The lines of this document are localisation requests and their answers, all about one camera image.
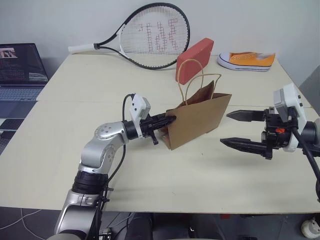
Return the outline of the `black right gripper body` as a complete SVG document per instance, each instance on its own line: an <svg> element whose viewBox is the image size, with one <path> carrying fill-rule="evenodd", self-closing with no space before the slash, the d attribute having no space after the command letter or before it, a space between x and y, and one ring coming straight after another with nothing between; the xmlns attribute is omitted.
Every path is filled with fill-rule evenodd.
<svg viewBox="0 0 320 240"><path fill-rule="evenodd" d="M267 160L273 157L273 149L284 148L289 144L291 131L288 124L283 122L280 115L275 113L274 107L264 110L265 128L261 133L262 144L266 146L262 154Z"/></svg>

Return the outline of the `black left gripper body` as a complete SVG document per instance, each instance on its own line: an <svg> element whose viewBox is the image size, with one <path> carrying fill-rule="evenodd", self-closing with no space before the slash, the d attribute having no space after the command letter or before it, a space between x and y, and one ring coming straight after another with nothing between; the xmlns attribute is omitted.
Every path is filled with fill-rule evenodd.
<svg viewBox="0 0 320 240"><path fill-rule="evenodd" d="M153 144L157 145L157 140L154 131L163 128L166 125L166 114L161 113L154 116L148 115L146 119L140 121L140 129L144 138L151 137Z"/></svg>

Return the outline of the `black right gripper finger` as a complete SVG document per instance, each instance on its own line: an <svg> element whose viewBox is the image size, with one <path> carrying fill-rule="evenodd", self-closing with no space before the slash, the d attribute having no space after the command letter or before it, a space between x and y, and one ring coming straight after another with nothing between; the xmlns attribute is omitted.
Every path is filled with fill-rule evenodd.
<svg viewBox="0 0 320 240"><path fill-rule="evenodd" d="M265 156L267 146L261 142L251 141L247 138L229 137L221 138L220 142L235 150Z"/></svg>
<svg viewBox="0 0 320 240"><path fill-rule="evenodd" d="M261 110L235 110L226 114L228 118L241 122L264 122L265 113Z"/></svg>

